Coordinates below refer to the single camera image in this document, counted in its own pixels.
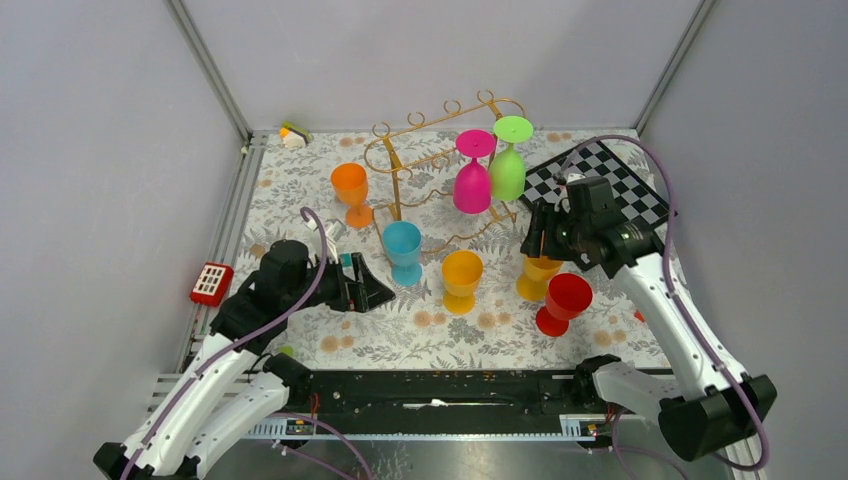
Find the green plastic wine glass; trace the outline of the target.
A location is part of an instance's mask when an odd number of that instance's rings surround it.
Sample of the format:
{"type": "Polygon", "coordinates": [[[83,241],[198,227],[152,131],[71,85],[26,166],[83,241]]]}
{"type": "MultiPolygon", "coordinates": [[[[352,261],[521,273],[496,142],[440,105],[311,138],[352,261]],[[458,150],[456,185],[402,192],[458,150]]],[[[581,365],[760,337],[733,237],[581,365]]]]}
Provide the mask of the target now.
{"type": "Polygon", "coordinates": [[[524,192],[526,178],[524,159],[515,146],[529,140],[534,127],[522,116],[504,116],[494,123],[493,133],[506,143],[506,148],[494,156],[488,168],[492,196],[503,202],[513,201],[524,192]]]}

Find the magenta plastic wine glass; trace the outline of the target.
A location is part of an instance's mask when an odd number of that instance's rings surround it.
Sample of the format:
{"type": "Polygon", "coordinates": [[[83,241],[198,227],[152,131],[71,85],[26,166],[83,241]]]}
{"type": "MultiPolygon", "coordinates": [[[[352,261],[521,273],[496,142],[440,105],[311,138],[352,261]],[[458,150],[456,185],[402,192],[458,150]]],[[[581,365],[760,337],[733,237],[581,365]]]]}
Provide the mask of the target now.
{"type": "Polygon", "coordinates": [[[454,184],[455,207],[466,214],[480,214],[491,205],[491,179],[479,159],[489,156],[496,148],[493,135],[485,130],[471,129],[456,139],[457,151],[470,159],[457,174],[454,184]]]}

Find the gold wire wine glass rack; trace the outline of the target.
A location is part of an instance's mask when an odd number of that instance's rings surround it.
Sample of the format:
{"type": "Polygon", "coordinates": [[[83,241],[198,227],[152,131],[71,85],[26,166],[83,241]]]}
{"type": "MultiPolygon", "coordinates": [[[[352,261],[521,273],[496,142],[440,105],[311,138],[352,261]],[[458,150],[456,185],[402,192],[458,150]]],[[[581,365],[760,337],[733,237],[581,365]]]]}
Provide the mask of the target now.
{"type": "Polygon", "coordinates": [[[390,224],[407,221],[420,230],[427,258],[460,249],[509,255],[516,243],[517,205],[493,199],[481,213],[463,213],[454,205],[454,187],[457,174],[471,163],[455,144],[465,123],[481,121],[481,128],[491,131],[495,121],[510,115],[524,117],[526,110],[515,100],[484,90],[469,106],[456,99],[445,101],[434,118],[416,111],[407,116],[405,126],[373,125],[374,139],[365,145],[362,160],[376,182],[376,237],[384,240],[390,224]]]}

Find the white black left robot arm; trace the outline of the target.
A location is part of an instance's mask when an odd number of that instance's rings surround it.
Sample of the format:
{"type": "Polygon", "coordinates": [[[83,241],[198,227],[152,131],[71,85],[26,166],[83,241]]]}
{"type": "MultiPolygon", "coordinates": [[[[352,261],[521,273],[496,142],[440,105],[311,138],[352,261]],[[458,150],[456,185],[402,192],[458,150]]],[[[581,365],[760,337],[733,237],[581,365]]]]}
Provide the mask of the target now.
{"type": "Polygon", "coordinates": [[[221,304],[190,366],[149,418],[123,442],[98,449],[93,462],[106,478],[203,479],[262,419],[307,404],[311,372],[283,354],[269,358],[243,393],[225,406],[219,402],[286,330],[292,314],[318,306],[366,313],[394,299],[361,253],[336,257],[323,227],[315,230],[316,254],[297,240],[269,248],[221,304]]]}

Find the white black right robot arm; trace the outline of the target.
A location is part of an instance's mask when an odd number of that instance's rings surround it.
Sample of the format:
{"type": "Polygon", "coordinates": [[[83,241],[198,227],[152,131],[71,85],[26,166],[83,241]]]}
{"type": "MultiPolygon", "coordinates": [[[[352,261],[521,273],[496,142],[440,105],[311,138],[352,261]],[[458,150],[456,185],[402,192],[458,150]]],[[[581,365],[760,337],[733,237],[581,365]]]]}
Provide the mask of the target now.
{"type": "Polygon", "coordinates": [[[600,267],[645,316],[676,380],[670,385],[612,355],[592,357],[577,367],[577,405],[597,412],[613,403],[655,422],[686,461],[761,436],[775,385],[766,375],[750,375],[712,333],[671,270],[654,228],[627,218],[603,177],[575,180],[565,189],[564,201],[533,204],[521,253],[572,262],[583,271],[600,267]]]}

